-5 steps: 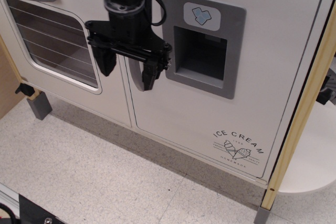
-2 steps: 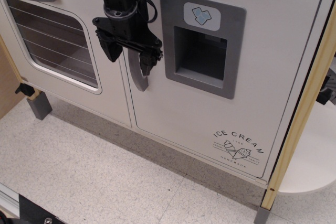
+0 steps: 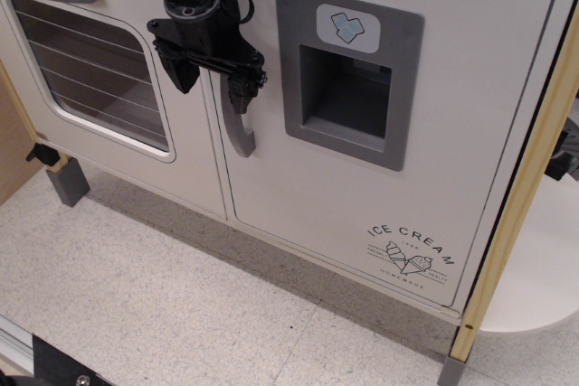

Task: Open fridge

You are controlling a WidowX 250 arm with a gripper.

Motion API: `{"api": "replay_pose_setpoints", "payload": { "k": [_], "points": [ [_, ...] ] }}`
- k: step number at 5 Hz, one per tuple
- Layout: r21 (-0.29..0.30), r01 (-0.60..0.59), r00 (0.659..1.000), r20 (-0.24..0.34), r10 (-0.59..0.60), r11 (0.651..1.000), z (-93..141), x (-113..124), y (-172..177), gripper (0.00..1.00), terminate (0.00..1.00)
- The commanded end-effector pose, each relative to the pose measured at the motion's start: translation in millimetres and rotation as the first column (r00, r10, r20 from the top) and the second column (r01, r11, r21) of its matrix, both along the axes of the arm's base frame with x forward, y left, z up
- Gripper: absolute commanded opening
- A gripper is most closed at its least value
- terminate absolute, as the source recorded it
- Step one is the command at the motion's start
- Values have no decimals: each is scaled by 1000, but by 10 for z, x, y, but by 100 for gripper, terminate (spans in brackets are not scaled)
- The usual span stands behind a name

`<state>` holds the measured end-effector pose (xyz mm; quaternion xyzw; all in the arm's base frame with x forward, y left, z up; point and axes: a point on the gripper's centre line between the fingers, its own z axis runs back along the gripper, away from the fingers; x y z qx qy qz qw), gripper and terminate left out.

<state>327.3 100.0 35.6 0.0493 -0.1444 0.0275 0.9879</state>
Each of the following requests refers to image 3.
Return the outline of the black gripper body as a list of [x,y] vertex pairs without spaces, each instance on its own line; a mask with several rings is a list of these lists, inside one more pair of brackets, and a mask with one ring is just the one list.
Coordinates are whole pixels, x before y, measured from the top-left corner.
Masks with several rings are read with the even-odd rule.
[[159,52],[187,58],[191,63],[226,76],[242,74],[267,80],[264,58],[241,35],[240,26],[252,19],[254,3],[241,16],[238,0],[208,0],[201,5],[163,0],[168,17],[152,19],[147,29],[155,35]]

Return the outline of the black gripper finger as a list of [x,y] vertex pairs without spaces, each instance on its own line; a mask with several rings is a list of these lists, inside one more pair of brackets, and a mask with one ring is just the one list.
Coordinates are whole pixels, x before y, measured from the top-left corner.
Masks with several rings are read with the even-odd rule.
[[199,78],[199,67],[187,58],[158,53],[161,63],[176,88],[187,94]]
[[242,115],[247,112],[252,99],[258,95],[262,83],[242,74],[231,74],[227,79],[227,86],[234,113]]

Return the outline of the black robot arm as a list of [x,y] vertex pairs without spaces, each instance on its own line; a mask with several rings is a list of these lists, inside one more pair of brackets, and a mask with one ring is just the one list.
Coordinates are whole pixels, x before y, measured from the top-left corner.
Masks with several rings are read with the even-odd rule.
[[241,16],[238,0],[164,0],[168,17],[152,19],[147,29],[161,63],[178,90],[186,94],[200,70],[221,73],[236,114],[244,114],[267,80],[263,55],[241,35],[254,3]]

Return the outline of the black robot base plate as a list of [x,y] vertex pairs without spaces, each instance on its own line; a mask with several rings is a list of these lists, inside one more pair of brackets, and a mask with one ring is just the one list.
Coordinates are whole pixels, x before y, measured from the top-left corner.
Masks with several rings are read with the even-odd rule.
[[113,382],[35,334],[32,340],[34,378],[41,379],[51,385],[113,385]]

